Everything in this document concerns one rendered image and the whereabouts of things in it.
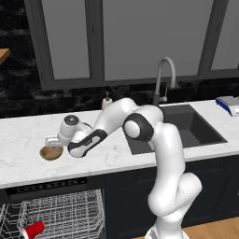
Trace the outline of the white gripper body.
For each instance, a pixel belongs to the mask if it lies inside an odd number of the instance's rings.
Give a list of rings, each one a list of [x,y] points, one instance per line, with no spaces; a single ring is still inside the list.
[[[48,136],[45,140],[45,146],[50,148],[61,147],[62,143],[56,135]]]

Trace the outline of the brown wooden bowl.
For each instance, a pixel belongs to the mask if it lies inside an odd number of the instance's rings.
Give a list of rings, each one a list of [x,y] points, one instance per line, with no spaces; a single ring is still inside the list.
[[[43,159],[53,161],[61,157],[63,154],[63,147],[42,147],[39,153]]]

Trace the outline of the red plastic cup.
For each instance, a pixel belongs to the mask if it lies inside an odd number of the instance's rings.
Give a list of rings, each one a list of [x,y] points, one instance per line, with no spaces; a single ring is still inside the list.
[[[42,221],[38,221],[28,227],[22,229],[22,235],[24,239],[34,239],[40,233],[45,230],[45,224]]]

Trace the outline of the white soap dispenser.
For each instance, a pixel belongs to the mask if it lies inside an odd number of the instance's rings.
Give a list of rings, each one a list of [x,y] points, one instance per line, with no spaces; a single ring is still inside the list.
[[[113,103],[113,100],[109,97],[109,92],[107,91],[105,93],[105,98],[103,99],[103,102],[102,102],[102,109],[105,109],[106,107],[108,107],[112,103]]]

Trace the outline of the grey framed window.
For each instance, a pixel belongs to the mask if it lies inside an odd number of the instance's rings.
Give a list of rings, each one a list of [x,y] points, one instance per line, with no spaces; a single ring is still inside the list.
[[[239,77],[239,0],[24,0],[41,87]]]

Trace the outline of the dark grey sink basin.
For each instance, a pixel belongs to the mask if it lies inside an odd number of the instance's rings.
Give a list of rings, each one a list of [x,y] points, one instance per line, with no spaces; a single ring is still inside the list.
[[[192,106],[168,105],[162,108],[163,121],[179,130],[183,148],[226,143],[224,139]]]

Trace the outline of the dark blue base cupboards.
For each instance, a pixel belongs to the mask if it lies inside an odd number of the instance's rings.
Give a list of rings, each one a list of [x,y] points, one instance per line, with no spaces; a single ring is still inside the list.
[[[201,191],[183,218],[184,227],[239,216],[239,155],[187,162]],[[105,178],[106,239],[132,239],[155,223],[148,208],[155,167],[109,174]]]

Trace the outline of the wooden wall shelf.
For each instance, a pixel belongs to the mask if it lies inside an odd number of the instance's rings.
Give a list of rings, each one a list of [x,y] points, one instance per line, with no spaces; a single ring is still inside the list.
[[[7,59],[10,55],[10,49],[0,49],[0,65]]]

